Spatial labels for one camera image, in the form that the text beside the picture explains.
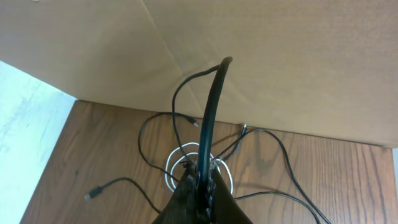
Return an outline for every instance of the wooden floor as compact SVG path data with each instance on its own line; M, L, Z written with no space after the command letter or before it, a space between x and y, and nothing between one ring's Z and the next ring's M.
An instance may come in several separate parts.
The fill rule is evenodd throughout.
M84 199L89 189L127 176L136 180L160 209L166 205L171 192L164 174L147 166L137 148L139 128L152 114L77 101L22 223L153 221L157 214L128 182L112 185L93 200ZM184 119L179 119L177 126L184 143L198 141L199 128ZM217 123L212 152L216 154L230 144L240 128ZM391 149L273 132L285 144L304 191L332 223L398 223ZM177 147L171 117L153 120L142 142L149 160L164 167L169 152ZM287 173L280 147L265 133L248 135L228 165L235 197L277 189L303 199ZM300 204L278 196L249 198L238 205L254 223L315 223Z

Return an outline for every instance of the brown cardboard surface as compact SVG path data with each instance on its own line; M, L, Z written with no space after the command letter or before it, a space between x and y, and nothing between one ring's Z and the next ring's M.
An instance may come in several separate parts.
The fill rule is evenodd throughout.
M217 120L398 146L398 3L0 2L0 60L82 100L170 111L232 56ZM177 110L202 116L213 75Z

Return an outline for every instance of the coiled white cable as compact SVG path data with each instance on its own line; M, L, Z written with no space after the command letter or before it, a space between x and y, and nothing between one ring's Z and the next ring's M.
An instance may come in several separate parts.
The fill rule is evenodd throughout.
M189 146L189 145L196 145L196 146L199 146L199 144L198 143L196 143L196 142L190 142L190 143L186 143L186 144L184 144L182 147L185 147L185 146ZM179 150L180 148L179 147L177 147L176 149L174 149L171 153L170 153L170 155L169 155L169 157L167 158L167 162L166 162L166 167L165 167L165 170L167 171L167 169L169 168L169 162L170 162L170 159L171 159L171 157L173 156L173 154L175 153L175 152L177 152L178 150ZM198 154L197 152L189 152L189 153L187 153L187 155L189 156L189 155L194 155L194 154ZM185 157L184 156L182 156L181 158L179 158L174 164L173 164L173 166L172 166L172 168L171 168L171 170L170 170L170 174L172 174L173 175L173 171L174 171L174 169L175 169L175 167L178 165L178 163L179 162L181 162L181 160L183 160ZM230 171L229 171L229 168L228 168L228 166L226 165L226 163L224 162L224 161L222 161L221 159L216 159L216 161L217 162L220 162L221 164L223 164L224 165L224 167L225 167L225 169L226 169L226 171L227 171L227 173L228 173L228 177L229 177L229 181L230 181L230 183L231 183L231 194L233 193L233 180L232 180L232 175L231 175L231 173L230 173ZM164 179L165 179L165 182L166 182L166 185L167 185L167 187L172 191L172 192L174 192L174 189L177 187L176 185L175 185L175 182L174 182L174 180L173 180L173 178L170 178L170 181L171 181L171 183L172 183L172 185L173 185L173 188L170 186L170 184L169 184L169 182L168 182L168 177L167 177L167 174L164 174Z

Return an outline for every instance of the wood grain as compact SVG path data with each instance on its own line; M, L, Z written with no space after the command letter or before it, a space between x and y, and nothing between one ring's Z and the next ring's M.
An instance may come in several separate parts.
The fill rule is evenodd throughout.
M97 185L127 176L145 189L156 206L164 208L171 196L164 175L147 166L137 148L139 128L152 114L77 101L21 223L153 221L157 214L128 182L112 185L93 200L83 197ZM177 126L183 142L198 141L200 129L183 119ZM224 149L239 130L235 124L217 123L212 152ZM398 223L391 149L273 133L285 144L297 180L332 223ZM151 121L142 143L148 159L164 167L169 152L177 147L171 117ZM277 189L303 199L287 173L280 147L265 133L248 135L228 165L235 197ZM238 205L254 223L315 223L301 205L278 196L258 196Z

